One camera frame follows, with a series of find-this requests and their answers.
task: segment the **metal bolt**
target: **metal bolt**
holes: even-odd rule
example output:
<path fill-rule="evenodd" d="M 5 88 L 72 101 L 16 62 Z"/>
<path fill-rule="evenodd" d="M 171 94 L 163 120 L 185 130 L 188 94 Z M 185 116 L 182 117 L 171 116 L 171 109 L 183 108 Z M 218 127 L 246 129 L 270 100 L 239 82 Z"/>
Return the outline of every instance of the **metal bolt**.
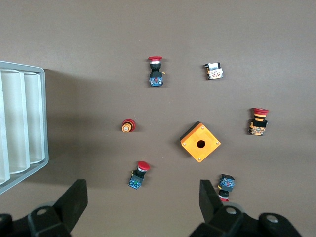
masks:
<path fill-rule="evenodd" d="M 43 214 L 46 213 L 46 211 L 47 211 L 47 210 L 46 210 L 45 208 L 43 208 L 43 209 L 41 209 L 41 210 L 38 210 L 36 214 L 37 214 L 37 215 L 43 215 Z"/>
<path fill-rule="evenodd" d="M 270 221 L 272 223 L 278 223 L 277 217 L 275 217 L 273 215 L 267 215 L 267 219 L 268 219 L 268 221 Z"/>
<path fill-rule="evenodd" d="M 236 210 L 233 209 L 232 207 L 227 207 L 226 211 L 231 215 L 235 215 L 237 213 Z"/>

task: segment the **yellow cube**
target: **yellow cube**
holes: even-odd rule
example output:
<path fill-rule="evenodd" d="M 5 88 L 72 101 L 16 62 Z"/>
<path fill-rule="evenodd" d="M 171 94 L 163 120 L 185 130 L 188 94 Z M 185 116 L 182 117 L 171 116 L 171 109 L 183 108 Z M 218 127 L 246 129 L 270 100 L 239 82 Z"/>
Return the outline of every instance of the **yellow cube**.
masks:
<path fill-rule="evenodd" d="M 199 121 L 180 138 L 180 141 L 183 148 L 197 162 L 202 162 L 221 145 L 220 141 Z"/>

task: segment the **orange block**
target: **orange block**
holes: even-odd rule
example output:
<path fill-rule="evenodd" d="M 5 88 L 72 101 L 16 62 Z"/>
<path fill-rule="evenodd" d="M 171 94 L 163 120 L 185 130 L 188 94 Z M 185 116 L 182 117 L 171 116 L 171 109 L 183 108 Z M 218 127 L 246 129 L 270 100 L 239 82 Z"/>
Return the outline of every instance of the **orange block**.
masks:
<path fill-rule="evenodd" d="M 201 123 L 196 122 L 181 138 L 181 145 L 189 152 L 197 162 L 202 162 L 221 143 Z"/>

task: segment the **yellow block with black hole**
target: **yellow block with black hole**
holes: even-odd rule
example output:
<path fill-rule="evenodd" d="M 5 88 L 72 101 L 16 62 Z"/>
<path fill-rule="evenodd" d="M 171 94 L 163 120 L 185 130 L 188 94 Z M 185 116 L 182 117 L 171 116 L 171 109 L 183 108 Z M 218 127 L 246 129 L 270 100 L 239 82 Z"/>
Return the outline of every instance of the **yellow block with black hole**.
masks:
<path fill-rule="evenodd" d="M 221 145 L 220 141 L 199 121 L 180 138 L 180 141 L 182 147 L 186 149 L 197 162 L 202 162 Z"/>

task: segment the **black hole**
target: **black hole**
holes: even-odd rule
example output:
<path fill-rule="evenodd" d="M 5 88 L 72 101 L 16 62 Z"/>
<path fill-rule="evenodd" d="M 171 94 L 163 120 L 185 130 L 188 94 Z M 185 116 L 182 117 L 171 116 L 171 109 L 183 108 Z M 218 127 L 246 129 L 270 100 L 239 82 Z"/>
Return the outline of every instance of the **black hole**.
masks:
<path fill-rule="evenodd" d="M 202 140 L 199 140 L 199 141 L 197 142 L 197 147 L 198 147 L 198 148 L 203 148 L 203 147 L 205 147 L 205 142 L 202 141 Z"/>

